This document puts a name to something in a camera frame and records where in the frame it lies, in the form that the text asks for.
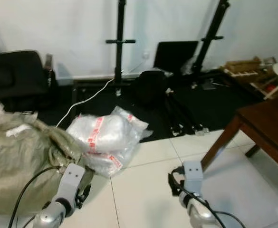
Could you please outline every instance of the tiled floor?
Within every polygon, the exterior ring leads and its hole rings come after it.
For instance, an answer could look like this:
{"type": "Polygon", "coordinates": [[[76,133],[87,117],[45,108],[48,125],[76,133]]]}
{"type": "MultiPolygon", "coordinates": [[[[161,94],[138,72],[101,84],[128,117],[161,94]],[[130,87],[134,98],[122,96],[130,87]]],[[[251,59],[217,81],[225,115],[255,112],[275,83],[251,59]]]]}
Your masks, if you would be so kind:
{"type": "MultiPolygon", "coordinates": [[[[95,176],[81,210],[62,228],[191,228],[186,210],[171,196],[167,173],[185,160],[201,160],[222,131],[206,136],[142,143],[112,179],[95,176]]],[[[240,132],[204,173],[202,192],[213,209],[235,214],[248,228],[278,228],[278,165],[263,151],[245,157],[253,142],[240,132]]],[[[227,228],[240,227],[221,216],[227,228]]],[[[0,227],[7,227],[1,217],[0,227]]],[[[19,218],[21,228],[27,218],[19,218]]]]}

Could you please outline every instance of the wooden table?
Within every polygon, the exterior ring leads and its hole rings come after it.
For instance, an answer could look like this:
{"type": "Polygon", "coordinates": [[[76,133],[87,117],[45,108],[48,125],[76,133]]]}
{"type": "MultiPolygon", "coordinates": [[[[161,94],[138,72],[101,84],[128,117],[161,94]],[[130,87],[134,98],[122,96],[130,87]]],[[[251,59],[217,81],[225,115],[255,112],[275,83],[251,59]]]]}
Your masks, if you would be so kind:
{"type": "Polygon", "coordinates": [[[252,156],[261,148],[278,163],[278,98],[276,98],[237,110],[232,121],[202,159],[203,170],[206,170],[223,151],[238,130],[242,130],[256,144],[246,156],[252,156]]]}

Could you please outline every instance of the plastic bag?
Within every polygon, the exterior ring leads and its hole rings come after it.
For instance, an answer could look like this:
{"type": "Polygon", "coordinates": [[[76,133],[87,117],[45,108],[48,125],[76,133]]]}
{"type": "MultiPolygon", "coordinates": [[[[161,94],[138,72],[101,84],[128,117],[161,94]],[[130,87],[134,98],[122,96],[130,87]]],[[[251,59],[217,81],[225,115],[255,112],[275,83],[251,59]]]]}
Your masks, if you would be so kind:
{"type": "Polygon", "coordinates": [[[106,177],[127,165],[139,141],[151,135],[145,123],[120,107],[110,115],[80,115],[67,132],[80,141],[89,168],[106,177]]]}

